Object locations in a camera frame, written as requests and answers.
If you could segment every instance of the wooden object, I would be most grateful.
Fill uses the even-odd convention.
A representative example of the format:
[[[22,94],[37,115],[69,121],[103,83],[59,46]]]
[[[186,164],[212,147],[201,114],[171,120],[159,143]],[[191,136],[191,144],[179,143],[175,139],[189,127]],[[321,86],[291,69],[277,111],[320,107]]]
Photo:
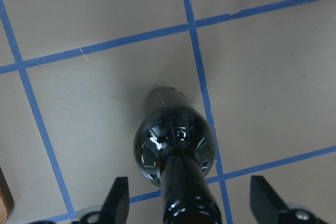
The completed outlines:
[[[13,206],[14,200],[0,167],[0,224],[6,222]]]

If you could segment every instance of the metal bolt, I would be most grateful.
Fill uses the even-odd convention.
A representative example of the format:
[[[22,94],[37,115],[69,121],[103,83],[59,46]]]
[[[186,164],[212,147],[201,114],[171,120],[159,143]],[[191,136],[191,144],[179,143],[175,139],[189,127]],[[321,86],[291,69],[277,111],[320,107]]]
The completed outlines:
[[[299,220],[309,220],[310,216],[306,211],[297,210],[295,213],[296,218]]]
[[[97,223],[98,220],[99,220],[99,213],[96,212],[95,214],[90,215],[86,221],[89,224],[94,224]]]

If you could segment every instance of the scratch mark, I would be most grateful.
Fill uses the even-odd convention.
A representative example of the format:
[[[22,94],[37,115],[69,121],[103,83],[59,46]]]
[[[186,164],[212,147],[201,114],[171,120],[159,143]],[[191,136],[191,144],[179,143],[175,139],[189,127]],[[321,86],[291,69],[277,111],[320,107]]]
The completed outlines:
[[[81,48],[79,48],[79,50],[82,52],[82,55],[84,56],[84,58],[85,58],[86,60],[89,60],[88,58],[86,58],[85,54],[83,53],[83,50],[82,50]]]

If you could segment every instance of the tiled floor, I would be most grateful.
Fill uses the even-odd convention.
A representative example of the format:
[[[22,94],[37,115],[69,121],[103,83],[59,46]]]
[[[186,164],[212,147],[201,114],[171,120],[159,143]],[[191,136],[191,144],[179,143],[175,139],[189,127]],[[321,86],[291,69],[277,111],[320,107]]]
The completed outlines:
[[[70,223],[117,176],[129,178],[128,224],[161,223],[133,157],[159,86],[214,123],[208,182],[223,223],[256,223],[253,174],[336,223],[336,0],[0,0],[0,14],[8,224]]]

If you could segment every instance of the white scratch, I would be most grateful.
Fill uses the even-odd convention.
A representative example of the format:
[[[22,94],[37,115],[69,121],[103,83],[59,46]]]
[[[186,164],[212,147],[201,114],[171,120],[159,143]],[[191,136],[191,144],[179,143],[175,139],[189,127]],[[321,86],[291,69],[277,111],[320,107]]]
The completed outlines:
[[[84,58],[86,58],[85,54],[83,53],[83,50],[81,48],[79,48],[79,50],[82,52],[82,55],[84,56]]]

